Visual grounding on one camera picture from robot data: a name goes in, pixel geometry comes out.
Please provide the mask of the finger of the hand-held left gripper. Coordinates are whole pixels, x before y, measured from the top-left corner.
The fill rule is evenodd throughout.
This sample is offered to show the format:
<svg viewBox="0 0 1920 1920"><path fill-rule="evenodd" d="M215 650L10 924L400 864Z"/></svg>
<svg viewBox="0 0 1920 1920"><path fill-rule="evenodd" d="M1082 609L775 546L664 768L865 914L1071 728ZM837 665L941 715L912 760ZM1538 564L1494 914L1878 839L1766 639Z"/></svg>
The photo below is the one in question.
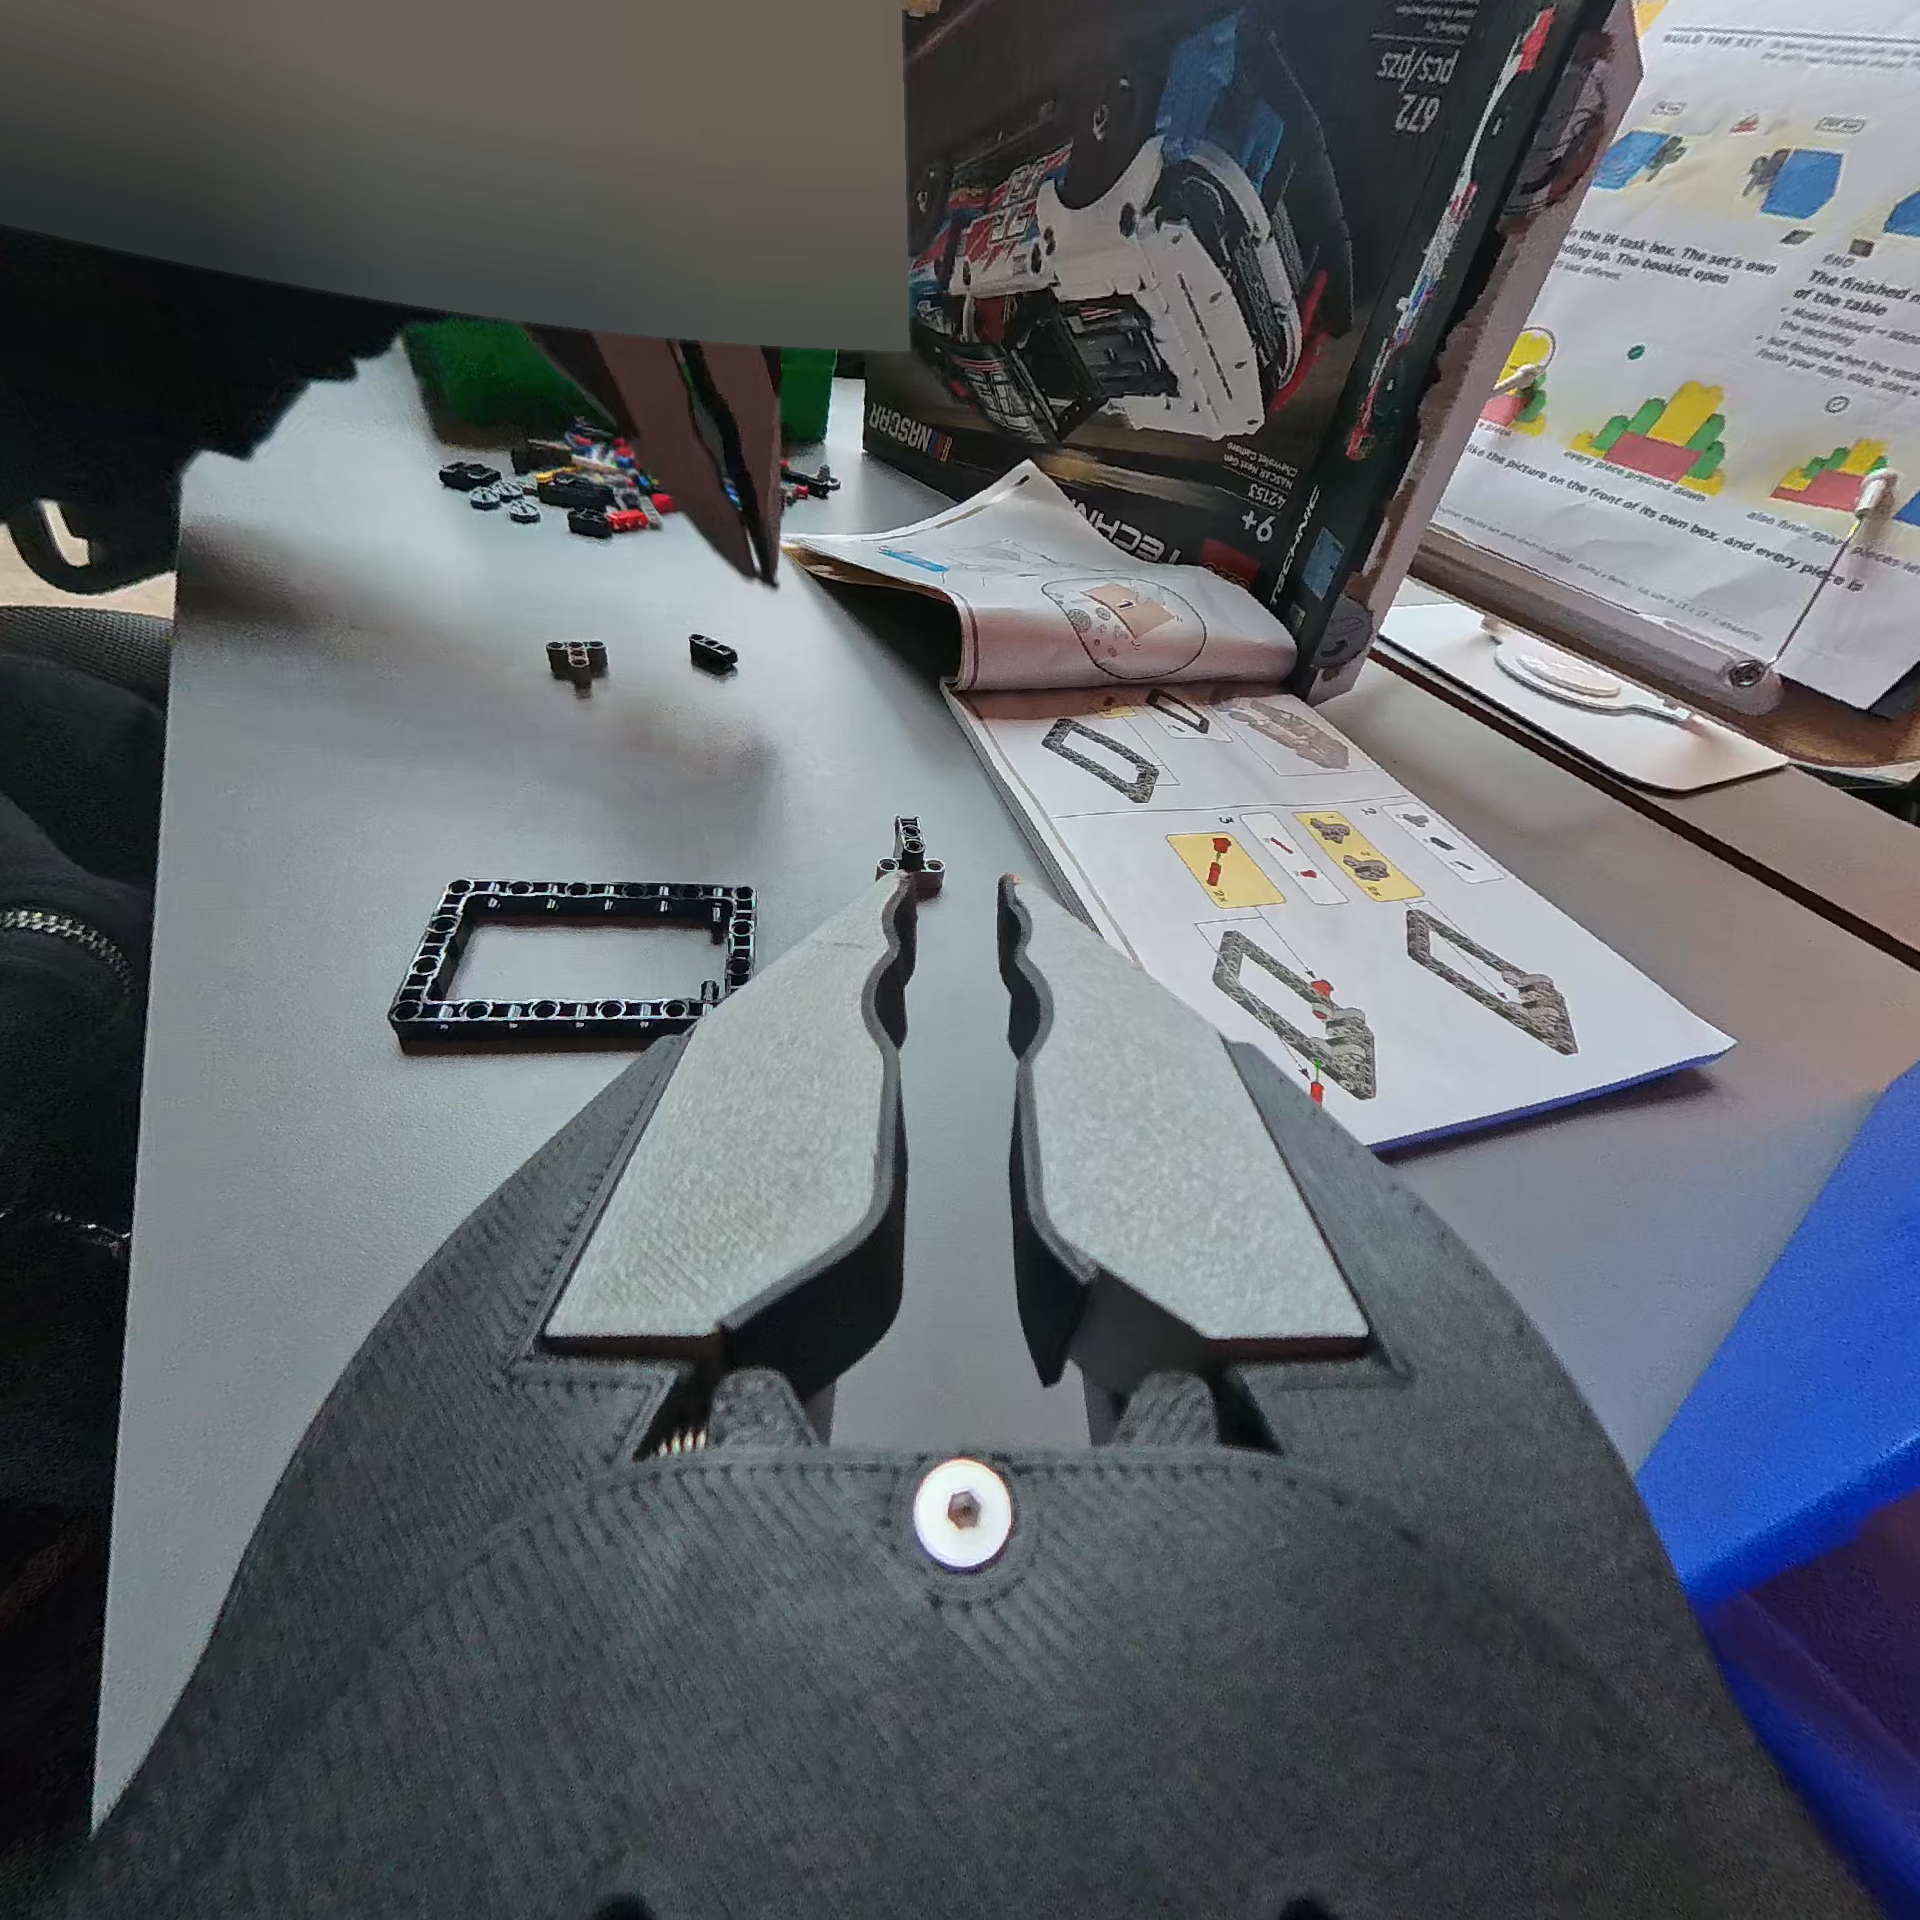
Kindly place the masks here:
<svg viewBox="0 0 1920 1920"><path fill-rule="evenodd" d="M628 432L646 472L679 505L693 455L679 343L576 328L535 328L532 341Z"/></svg>
<svg viewBox="0 0 1920 1920"><path fill-rule="evenodd" d="M782 360L777 348L679 343L693 428L679 505L734 572L777 585L782 557Z"/></svg>

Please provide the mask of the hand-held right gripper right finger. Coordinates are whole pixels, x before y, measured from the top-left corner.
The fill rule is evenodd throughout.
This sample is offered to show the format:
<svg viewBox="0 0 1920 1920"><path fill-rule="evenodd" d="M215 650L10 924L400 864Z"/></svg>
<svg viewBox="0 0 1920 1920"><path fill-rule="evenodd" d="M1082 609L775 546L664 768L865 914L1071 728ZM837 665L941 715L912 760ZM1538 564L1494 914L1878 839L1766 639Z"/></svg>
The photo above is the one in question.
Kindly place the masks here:
<svg viewBox="0 0 1920 1920"><path fill-rule="evenodd" d="M1014 1297L1045 1385L1346 1361L1359 1300L1221 1033L1080 920L1000 877Z"/></svg>

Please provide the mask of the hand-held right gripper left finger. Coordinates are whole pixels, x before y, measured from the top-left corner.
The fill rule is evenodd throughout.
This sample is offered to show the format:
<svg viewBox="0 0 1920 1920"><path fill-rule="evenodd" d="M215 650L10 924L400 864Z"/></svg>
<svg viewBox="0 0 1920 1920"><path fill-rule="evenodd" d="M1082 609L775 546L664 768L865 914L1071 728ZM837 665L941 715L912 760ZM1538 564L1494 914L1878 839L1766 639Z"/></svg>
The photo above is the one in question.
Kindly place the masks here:
<svg viewBox="0 0 1920 1920"><path fill-rule="evenodd" d="M874 880L686 1037L568 1256L552 1353L826 1396L897 1314L916 889Z"/></svg>

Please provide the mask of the pile of mixed lego pieces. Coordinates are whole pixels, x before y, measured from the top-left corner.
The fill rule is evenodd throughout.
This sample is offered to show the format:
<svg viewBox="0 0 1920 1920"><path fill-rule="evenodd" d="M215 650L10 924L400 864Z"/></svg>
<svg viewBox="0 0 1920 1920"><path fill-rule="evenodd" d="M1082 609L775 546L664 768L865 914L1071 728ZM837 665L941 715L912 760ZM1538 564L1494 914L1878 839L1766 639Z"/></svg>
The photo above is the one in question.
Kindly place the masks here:
<svg viewBox="0 0 1920 1920"><path fill-rule="evenodd" d="M786 455L780 475L784 513L807 500L826 500L846 484L842 474L826 463L794 465ZM436 480L473 513L494 513L514 524L535 524L545 515L567 521L576 508L607 513L652 503L662 516L657 533L686 527L698 536L664 482L646 472L630 436L601 432L584 420L568 424L557 436L528 434L487 457L446 455Z"/></svg>

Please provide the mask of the person's left forearm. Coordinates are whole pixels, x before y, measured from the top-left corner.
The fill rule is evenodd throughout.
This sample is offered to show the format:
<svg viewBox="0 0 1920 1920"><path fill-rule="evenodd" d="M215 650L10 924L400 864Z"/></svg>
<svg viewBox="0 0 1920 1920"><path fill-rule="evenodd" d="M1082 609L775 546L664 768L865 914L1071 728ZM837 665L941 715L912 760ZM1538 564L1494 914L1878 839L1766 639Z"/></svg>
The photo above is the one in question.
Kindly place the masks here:
<svg viewBox="0 0 1920 1920"><path fill-rule="evenodd" d="M197 455L247 460L308 383L425 316L1 229L5 513L175 496Z"/></svg>

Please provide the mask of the lego instruction booklet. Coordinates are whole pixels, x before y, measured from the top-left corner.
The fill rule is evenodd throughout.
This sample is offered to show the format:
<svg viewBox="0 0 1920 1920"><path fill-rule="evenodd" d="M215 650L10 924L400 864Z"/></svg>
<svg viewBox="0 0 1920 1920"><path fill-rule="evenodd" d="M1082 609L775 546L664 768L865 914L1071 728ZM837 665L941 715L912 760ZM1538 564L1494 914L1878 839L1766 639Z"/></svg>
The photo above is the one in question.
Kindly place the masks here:
<svg viewBox="0 0 1920 1920"><path fill-rule="evenodd" d="M1733 1044L1286 696L1293 639L1248 591L1124 553L1036 465L786 552L956 612L943 698L1062 900L1357 1140L1466 1133Z"/></svg>

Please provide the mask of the black lego set box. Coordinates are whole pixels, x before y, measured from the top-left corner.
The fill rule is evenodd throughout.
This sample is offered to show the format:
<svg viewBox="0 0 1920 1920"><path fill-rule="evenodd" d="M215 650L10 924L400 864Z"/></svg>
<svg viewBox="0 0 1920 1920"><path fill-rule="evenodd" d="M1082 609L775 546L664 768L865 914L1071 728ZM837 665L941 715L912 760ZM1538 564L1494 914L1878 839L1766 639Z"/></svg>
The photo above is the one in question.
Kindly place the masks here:
<svg viewBox="0 0 1920 1920"><path fill-rule="evenodd" d="M863 450L952 499L1032 463L1321 655L1626 50L1597 2L902 5L909 343Z"/></svg>

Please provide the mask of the green plastic bin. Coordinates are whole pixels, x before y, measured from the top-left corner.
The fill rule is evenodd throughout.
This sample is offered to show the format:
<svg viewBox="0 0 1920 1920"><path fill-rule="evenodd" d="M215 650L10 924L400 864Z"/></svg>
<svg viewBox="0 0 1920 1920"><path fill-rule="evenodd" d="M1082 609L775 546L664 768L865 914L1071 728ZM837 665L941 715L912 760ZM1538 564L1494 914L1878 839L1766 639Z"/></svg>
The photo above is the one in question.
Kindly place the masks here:
<svg viewBox="0 0 1920 1920"><path fill-rule="evenodd" d="M576 418L607 426L610 413L554 369L526 328L505 320L428 320L402 331L428 411L469 428L562 431ZM831 409L837 353L782 353L782 428L792 444L822 441Z"/></svg>

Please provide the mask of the grey mesh office chair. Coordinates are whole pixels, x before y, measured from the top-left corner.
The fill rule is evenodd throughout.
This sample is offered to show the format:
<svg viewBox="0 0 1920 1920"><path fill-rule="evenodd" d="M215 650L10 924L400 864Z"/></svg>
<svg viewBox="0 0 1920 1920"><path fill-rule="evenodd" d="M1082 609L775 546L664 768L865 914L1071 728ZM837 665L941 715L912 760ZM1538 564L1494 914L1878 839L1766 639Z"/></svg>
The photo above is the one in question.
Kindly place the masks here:
<svg viewBox="0 0 1920 1920"><path fill-rule="evenodd" d="M174 621L87 607L1 609L1 655L46 660L168 704Z"/></svg>

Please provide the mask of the blue plastic bin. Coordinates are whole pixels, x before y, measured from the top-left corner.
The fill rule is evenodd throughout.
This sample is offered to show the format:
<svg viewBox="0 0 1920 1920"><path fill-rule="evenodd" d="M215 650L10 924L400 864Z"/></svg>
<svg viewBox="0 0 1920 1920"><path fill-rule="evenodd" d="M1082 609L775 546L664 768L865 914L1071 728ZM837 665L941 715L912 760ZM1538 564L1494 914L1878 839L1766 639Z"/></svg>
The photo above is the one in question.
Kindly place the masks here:
<svg viewBox="0 0 1920 1920"><path fill-rule="evenodd" d="M1918 1915L1918 1071L1865 1117L1638 1468L1722 1679Z"/></svg>

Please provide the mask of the person's black zipped jacket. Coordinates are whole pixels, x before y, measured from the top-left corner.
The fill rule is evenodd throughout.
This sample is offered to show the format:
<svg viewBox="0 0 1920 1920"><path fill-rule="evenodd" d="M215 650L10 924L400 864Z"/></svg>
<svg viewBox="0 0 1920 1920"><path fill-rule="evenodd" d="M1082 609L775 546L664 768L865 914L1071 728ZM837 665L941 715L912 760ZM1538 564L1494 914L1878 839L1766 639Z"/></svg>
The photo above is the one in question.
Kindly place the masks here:
<svg viewBox="0 0 1920 1920"><path fill-rule="evenodd" d="M105 1634L161 713L1 665L5 1897L84 1833Z"/></svg>

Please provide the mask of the metal page clip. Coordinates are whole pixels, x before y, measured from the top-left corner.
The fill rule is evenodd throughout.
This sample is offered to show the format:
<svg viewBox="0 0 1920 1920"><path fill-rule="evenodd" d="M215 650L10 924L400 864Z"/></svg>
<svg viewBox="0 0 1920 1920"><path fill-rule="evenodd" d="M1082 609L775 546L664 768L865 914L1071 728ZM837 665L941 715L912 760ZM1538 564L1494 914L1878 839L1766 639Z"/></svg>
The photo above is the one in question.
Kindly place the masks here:
<svg viewBox="0 0 1920 1920"><path fill-rule="evenodd" d="M1812 609L1817 607L1817 600L1832 583L1832 576L1836 576L1839 562L1847 557L1849 549L1855 545L1862 529L1866 529L1871 521L1880 521L1887 515L1887 505L1890 505L1893 496L1897 493L1900 484L1902 484L1902 474L1897 469L1890 469L1890 466L1877 469L1862 480L1860 491L1855 496L1855 508L1853 508L1853 516L1850 516L1850 527L1847 531L1847 537L1836 546L1826 568L1817 576L1814 588L1808 594L1808 602L1794 615L1784 639L1780 640L1780 645L1773 650L1772 657L1764 657L1764 659L1746 657L1746 659L1737 659L1729 665L1725 665L1722 667L1722 680L1729 688L1740 688L1740 691L1756 688L1757 683L1764 681L1764 676L1768 673L1773 673L1777 667L1777 664L1784 659L1786 650L1791 648L1791 640L1808 625L1808 618L1812 615Z"/></svg>

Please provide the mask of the printed instruction sheet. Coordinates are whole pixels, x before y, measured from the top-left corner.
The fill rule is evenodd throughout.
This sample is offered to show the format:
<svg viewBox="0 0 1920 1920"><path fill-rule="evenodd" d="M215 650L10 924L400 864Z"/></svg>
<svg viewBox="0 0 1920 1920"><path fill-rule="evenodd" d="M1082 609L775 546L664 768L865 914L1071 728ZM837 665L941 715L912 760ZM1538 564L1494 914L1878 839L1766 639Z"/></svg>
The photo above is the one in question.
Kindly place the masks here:
<svg viewBox="0 0 1920 1920"><path fill-rule="evenodd" d="M1433 531L1870 712L1918 648L1918 8L1660 5Z"/></svg>

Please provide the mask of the black rectangular lego frame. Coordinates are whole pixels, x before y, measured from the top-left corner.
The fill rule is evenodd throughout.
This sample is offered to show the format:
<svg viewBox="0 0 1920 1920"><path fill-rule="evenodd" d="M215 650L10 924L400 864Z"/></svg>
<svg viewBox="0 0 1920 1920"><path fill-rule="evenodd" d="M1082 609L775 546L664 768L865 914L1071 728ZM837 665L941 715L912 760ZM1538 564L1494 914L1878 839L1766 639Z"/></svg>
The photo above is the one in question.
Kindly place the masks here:
<svg viewBox="0 0 1920 1920"><path fill-rule="evenodd" d="M684 997L498 1000L460 991L482 929L666 929L702 933L712 975ZM390 1000L402 1055L638 1052L687 1033L740 993L757 965L750 884L687 880L449 880Z"/></svg>

